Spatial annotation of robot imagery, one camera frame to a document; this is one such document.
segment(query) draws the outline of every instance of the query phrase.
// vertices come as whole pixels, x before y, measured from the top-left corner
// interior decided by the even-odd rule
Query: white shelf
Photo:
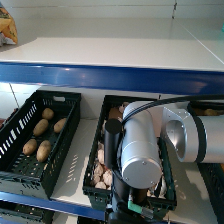
[[[198,43],[210,51],[224,64],[224,32],[221,31],[223,19],[176,19]]]
[[[90,207],[83,195],[82,184],[88,157],[95,135],[97,120],[81,119],[68,155],[63,164],[52,199]],[[175,152],[168,147],[169,159],[177,194],[177,208],[170,211],[166,220],[180,223],[217,223],[201,174],[195,163],[180,163]],[[57,219],[69,217],[61,214]]]
[[[91,207],[82,186],[97,123],[97,120],[80,120],[51,199]]]
[[[224,71],[223,44],[217,45],[218,58],[213,53],[223,35],[213,35],[209,51],[182,25],[188,21],[16,19],[19,44],[1,47],[0,61]],[[203,29],[213,31],[205,22]]]
[[[76,224],[77,216],[55,212],[52,224]]]

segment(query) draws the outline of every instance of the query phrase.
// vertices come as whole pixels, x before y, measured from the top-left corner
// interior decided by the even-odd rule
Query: shelf
[[[97,120],[81,119],[51,200],[5,192],[0,192],[0,200],[104,220],[104,212],[93,210],[88,197],[82,193],[84,172],[97,123]]]
[[[18,224],[17,222],[11,222],[11,221],[5,220],[1,217],[0,217],[0,223],[1,224]]]
[[[76,224],[77,216],[71,216],[63,213],[55,213],[52,224]]]
[[[88,197],[82,193],[84,172],[97,123],[97,120],[81,119],[50,201],[4,192],[0,192],[0,200],[103,220],[104,212],[93,210]],[[192,224],[216,223],[197,165],[180,163],[169,147],[168,152],[176,185],[177,208],[170,211],[165,219]]]
[[[223,20],[206,21],[16,19],[19,44],[0,48],[0,82],[223,94]]]

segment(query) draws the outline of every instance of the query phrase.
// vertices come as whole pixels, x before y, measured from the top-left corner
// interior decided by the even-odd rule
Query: blue shelf edge
[[[0,82],[198,95],[224,94],[224,72],[0,62]]]
[[[1,224],[18,224],[17,222],[8,221],[8,220],[5,220],[1,217],[0,217],[0,223]]]
[[[56,212],[63,212],[77,216],[98,219],[102,221],[104,220],[103,211],[94,210],[91,207],[85,207],[77,204],[69,204],[55,200],[44,200],[40,198],[11,194],[7,192],[0,192],[0,200],[39,207]]]

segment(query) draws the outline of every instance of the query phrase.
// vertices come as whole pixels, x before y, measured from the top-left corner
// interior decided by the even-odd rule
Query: black plastic crate
[[[46,209],[0,201],[0,216],[12,222],[23,224],[50,224],[54,212]]]
[[[192,116],[197,116],[197,109],[224,110],[223,103],[190,102],[188,111]],[[199,171],[204,179],[213,210],[218,223],[224,223],[224,171],[218,163],[198,163]]]
[[[7,118],[7,119],[3,119],[4,121],[2,122],[2,125],[0,123],[0,130],[5,126],[5,124],[7,122],[9,122],[11,120],[11,118],[14,116],[14,114],[16,113],[16,111],[18,111],[18,108],[15,108],[14,111],[11,113],[11,115]]]
[[[106,222],[79,216],[77,224],[106,224]]]
[[[63,161],[80,120],[79,93],[36,91],[0,130],[0,191],[48,199],[57,182]],[[39,163],[36,153],[25,156],[24,144],[33,136],[33,129],[42,119],[45,108],[54,111],[45,133],[35,137],[37,144],[49,140],[52,146],[48,159]],[[67,117],[59,134],[54,124]]]
[[[95,156],[96,156],[96,152],[98,148],[98,141],[102,140],[101,139],[102,125],[104,123],[104,120],[108,119],[108,114],[112,107],[120,106],[122,105],[123,102],[131,103],[134,101],[155,101],[155,99],[124,97],[124,96],[109,96],[109,95],[105,96],[104,98],[95,138],[94,138],[91,153],[89,156],[89,162],[86,168],[84,181],[83,181],[83,193],[85,195],[88,195],[90,199],[90,203],[94,209],[104,211],[106,209],[106,205],[110,203],[111,201],[110,190],[97,189],[90,185]],[[162,158],[162,163],[164,167],[164,176],[165,176],[165,180],[167,184],[167,193],[165,195],[167,199],[150,197],[149,200],[155,208],[158,208],[157,211],[158,212],[160,211],[160,213],[162,213],[163,212],[162,209],[166,211],[175,209],[176,191],[175,191],[174,182],[172,178],[171,166],[168,159],[166,145],[161,140],[159,141],[159,147],[161,149],[161,158]]]

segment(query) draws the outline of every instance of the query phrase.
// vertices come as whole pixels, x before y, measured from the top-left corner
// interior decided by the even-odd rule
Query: tiled wall
[[[14,18],[224,17],[224,0],[1,0]]]
[[[84,89],[84,88],[67,88],[67,87],[53,87],[53,86],[38,86],[38,85],[23,85],[23,84],[5,84],[0,83],[0,118],[6,119],[17,108],[17,103],[21,107],[25,100],[30,95],[39,90],[49,91],[64,91],[64,92],[77,92],[82,94],[81,100],[81,118],[97,119],[99,118],[101,106],[105,95],[120,95],[120,96],[137,96],[165,99],[173,97],[173,95],[159,94],[159,93],[143,93],[143,92],[128,92],[128,91],[115,91],[115,90],[99,90],[99,89]],[[169,108],[186,108],[187,103],[169,105]]]

